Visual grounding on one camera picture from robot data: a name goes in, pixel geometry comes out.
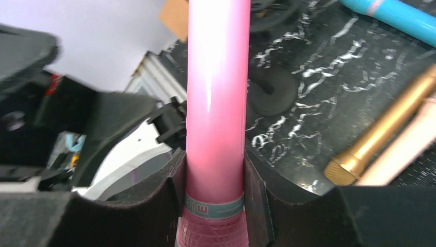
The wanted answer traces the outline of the brown cardboard box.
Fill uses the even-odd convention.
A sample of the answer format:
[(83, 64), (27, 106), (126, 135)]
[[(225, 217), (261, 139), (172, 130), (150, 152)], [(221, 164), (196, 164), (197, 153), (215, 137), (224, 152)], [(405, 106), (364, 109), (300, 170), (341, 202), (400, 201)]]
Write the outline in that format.
[(189, 4), (187, 0), (167, 0), (159, 19), (181, 41), (188, 39)]

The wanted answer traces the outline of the black round-base microphone stand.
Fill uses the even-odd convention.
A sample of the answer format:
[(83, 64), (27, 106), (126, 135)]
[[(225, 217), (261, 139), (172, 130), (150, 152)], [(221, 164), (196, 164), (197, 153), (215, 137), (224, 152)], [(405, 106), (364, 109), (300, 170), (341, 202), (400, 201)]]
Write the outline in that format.
[[(303, 1), (251, 1), (250, 42), (270, 42), (294, 31), (303, 13)], [(282, 67), (257, 68), (250, 61), (248, 79), (247, 100), (259, 115), (279, 115), (294, 105), (296, 82)]]

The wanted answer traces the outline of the beige microphone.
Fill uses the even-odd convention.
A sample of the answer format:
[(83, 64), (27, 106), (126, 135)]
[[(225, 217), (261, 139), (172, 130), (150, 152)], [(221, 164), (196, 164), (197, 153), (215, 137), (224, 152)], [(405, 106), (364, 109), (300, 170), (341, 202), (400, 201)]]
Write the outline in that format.
[(414, 119), (354, 185), (388, 185), (425, 151), (434, 140), (435, 94), (426, 99)]

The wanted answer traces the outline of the gold microphone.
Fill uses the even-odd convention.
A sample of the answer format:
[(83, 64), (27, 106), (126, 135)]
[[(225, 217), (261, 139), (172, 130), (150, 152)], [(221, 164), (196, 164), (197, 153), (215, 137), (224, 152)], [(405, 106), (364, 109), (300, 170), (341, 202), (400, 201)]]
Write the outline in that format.
[(335, 185), (350, 185), (360, 178), (374, 154), (398, 132), (435, 91), (435, 64), (417, 76), (391, 105), (345, 151), (333, 157), (324, 175)]

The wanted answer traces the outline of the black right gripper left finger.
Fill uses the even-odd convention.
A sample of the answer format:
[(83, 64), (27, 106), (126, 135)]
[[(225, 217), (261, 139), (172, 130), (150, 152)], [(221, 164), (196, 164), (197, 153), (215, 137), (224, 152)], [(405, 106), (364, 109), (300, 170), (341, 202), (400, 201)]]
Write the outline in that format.
[(115, 201), (78, 193), (1, 194), (1, 246), (173, 246), (185, 188), (186, 154)]

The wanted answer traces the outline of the turquoise blue microphone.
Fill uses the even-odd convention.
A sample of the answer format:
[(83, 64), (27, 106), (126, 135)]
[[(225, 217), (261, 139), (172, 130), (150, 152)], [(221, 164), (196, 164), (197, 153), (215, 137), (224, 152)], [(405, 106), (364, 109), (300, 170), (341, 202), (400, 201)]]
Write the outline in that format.
[(341, 0), (352, 11), (371, 16), (432, 47), (435, 17), (398, 0)]

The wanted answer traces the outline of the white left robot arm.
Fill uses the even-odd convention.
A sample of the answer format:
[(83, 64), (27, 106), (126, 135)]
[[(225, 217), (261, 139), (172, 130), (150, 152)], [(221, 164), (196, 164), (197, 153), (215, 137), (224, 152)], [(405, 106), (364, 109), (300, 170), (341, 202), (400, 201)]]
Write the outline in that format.
[(102, 92), (45, 70), (49, 33), (1, 25), (1, 194), (75, 191), (106, 200), (185, 145), (186, 104)]

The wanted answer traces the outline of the pink microphone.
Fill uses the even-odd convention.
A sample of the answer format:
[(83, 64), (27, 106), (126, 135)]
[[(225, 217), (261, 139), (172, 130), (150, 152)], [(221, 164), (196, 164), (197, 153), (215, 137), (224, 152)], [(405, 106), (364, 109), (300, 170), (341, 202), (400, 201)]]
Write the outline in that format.
[(187, 174), (179, 246), (247, 246), (250, 1), (189, 1)]

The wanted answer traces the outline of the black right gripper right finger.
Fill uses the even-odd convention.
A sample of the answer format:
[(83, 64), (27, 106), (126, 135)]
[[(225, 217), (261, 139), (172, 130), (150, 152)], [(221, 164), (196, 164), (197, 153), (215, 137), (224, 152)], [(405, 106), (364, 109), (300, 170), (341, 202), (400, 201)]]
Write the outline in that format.
[(250, 246), (435, 246), (435, 188), (335, 187), (318, 196), (245, 155)]

